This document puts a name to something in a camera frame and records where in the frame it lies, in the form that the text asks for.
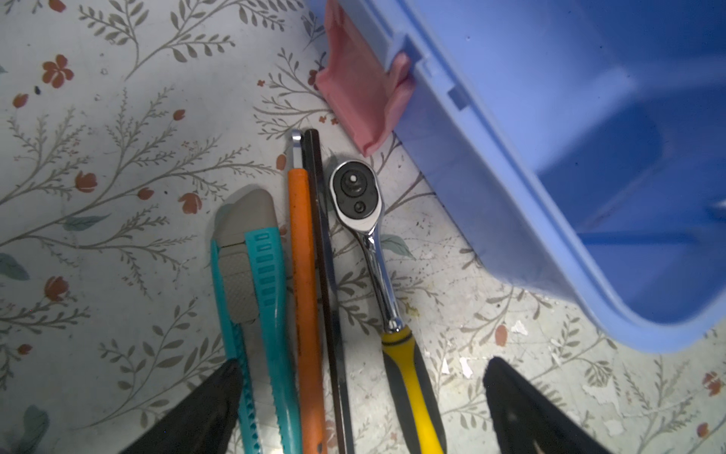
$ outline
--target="blue storage box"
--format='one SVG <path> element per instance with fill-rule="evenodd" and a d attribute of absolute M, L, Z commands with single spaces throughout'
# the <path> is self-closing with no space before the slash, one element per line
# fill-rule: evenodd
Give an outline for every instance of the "blue storage box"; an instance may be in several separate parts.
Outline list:
<path fill-rule="evenodd" d="M 726 2 L 338 0 L 496 277 L 668 352 L 726 313 Z"/>

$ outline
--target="pink plastic latch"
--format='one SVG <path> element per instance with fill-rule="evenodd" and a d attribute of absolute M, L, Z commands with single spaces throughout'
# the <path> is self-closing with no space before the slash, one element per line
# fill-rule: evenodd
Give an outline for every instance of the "pink plastic latch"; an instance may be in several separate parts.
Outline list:
<path fill-rule="evenodd" d="M 337 0 L 327 2 L 325 30 L 330 58 L 315 84 L 367 158 L 393 131 L 411 99 L 411 59 L 398 53 L 386 73 Z"/>

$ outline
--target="orange tool handle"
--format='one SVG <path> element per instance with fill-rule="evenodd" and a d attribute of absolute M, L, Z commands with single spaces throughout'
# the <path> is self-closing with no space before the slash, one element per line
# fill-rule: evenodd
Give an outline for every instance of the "orange tool handle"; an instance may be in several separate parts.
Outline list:
<path fill-rule="evenodd" d="M 325 402 L 322 389 L 322 352 L 315 286 L 315 249 L 308 172 L 287 173 L 290 196 L 290 234 L 293 249 L 293 284 L 297 303 L 298 380 L 303 454 L 327 454 Z"/>

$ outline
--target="tablecloth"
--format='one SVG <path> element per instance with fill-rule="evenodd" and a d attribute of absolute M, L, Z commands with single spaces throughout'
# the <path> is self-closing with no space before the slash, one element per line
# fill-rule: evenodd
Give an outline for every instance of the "tablecloth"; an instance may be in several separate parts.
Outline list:
<path fill-rule="evenodd" d="M 0 452 L 117 452 L 224 360 L 219 206 L 267 189 L 289 254 L 287 133 L 314 127 L 326 158 L 359 155 L 315 86 L 322 21 L 297 0 L 1 8 Z M 495 355 L 614 453 L 726 450 L 723 324 L 677 354 L 619 345 L 577 305 L 490 276 L 397 138 L 370 164 L 450 453 L 498 452 L 481 385 Z M 331 235 L 356 451 L 406 452 L 361 251 L 339 224 Z M 258 416 L 279 452 L 264 395 Z"/>

